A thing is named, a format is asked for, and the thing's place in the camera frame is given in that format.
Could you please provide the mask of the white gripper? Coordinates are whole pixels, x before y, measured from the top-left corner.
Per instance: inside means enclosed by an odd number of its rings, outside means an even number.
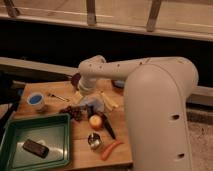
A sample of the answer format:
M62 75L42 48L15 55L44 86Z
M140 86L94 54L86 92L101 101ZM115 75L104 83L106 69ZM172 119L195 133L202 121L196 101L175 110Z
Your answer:
M82 95L89 95L94 92L96 87L96 79L81 78L78 82L78 89ZM72 96L73 102L78 104L83 96L78 91Z

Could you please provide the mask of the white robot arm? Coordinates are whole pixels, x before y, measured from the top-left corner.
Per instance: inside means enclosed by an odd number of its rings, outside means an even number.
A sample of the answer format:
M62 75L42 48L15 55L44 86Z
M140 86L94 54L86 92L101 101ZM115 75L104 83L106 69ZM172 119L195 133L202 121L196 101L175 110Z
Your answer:
M79 64L80 93L96 80L123 80L124 112L134 171L193 171L186 100L198 84L195 65L183 57L107 62L97 55Z

